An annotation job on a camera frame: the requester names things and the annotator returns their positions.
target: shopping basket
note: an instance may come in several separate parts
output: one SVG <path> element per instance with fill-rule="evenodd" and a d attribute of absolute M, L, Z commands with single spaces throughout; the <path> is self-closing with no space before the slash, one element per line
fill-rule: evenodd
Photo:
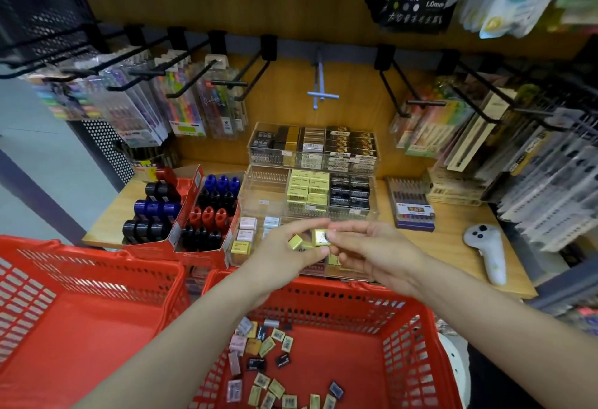
<path fill-rule="evenodd" d="M 67 408 L 188 306 L 181 264 L 0 236 L 0 406 Z"/>
<path fill-rule="evenodd" d="M 210 272 L 204 293 L 229 274 Z M 282 354 L 277 343 L 266 356 L 265 374 L 280 382 L 286 394 L 297 395 L 299 408 L 309 406 L 311 393 L 319 394 L 323 404 L 332 381 L 344 390 L 337 409 L 462 407 L 434 316 L 415 299 L 363 282 L 299 277 L 248 317 L 292 326 L 286 331 L 294 339 L 291 363 L 276 367 L 274 359 Z M 245 407 L 257 372 L 245 371 L 248 354 L 241 358 L 240 406 Z M 228 407 L 230 379 L 225 350 L 189 407 Z"/>

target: red cap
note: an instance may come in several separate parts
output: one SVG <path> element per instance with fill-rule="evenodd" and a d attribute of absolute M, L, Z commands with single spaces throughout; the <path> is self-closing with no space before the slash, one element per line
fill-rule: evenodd
<path fill-rule="evenodd" d="M 176 187 L 176 174 L 170 167 L 158 168 L 155 171 L 155 177 L 160 182 L 167 182 Z"/>
<path fill-rule="evenodd" d="M 196 230 L 202 226 L 202 209 L 199 206 L 195 206 L 189 214 L 189 223 Z"/>
<path fill-rule="evenodd" d="M 203 226 L 211 233 L 214 230 L 214 208 L 212 206 L 203 210 L 202 221 Z"/>
<path fill-rule="evenodd" d="M 220 230 L 222 237 L 228 232 L 228 214 L 226 209 L 220 208 L 216 212 L 216 226 Z"/>

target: person's left hand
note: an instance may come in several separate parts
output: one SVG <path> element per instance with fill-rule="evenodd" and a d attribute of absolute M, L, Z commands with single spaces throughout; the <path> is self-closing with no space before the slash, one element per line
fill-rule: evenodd
<path fill-rule="evenodd" d="M 258 305 L 264 303 L 270 293 L 290 283 L 299 272 L 322 259 L 330 249 L 314 247 L 304 252 L 291 249 L 289 240 L 296 234 L 312 228 L 326 228 L 330 219 L 306 219 L 273 228 L 259 244 L 258 249 L 234 273 L 243 274 L 257 296 Z"/>

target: person's right hand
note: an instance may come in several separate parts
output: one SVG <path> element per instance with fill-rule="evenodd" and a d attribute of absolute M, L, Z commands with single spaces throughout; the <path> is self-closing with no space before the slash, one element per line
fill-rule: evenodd
<path fill-rule="evenodd" d="M 429 256 L 400 231 L 384 222 L 333 222 L 326 233 L 343 267 L 370 275 L 378 283 L 419 299 L 417 275 Z"/>

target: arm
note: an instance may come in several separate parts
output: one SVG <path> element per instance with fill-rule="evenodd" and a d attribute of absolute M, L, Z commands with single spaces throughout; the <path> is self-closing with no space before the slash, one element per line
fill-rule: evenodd
<path fill-rule="evenodd" d="M 422 301 L 546 409 L 596 406 L 595 338 L 432 258 L 390 225 L 329 228 L 344 266 Z"/>
<path fill-rule="evenodd" d="M 160 335 L 101 382 L 75 408 L 186 408 L 243 316 L 328 247 L 294 252 L 288 240 L 328 219 L 275 228 L 238 270 L 198 299 Z"/>

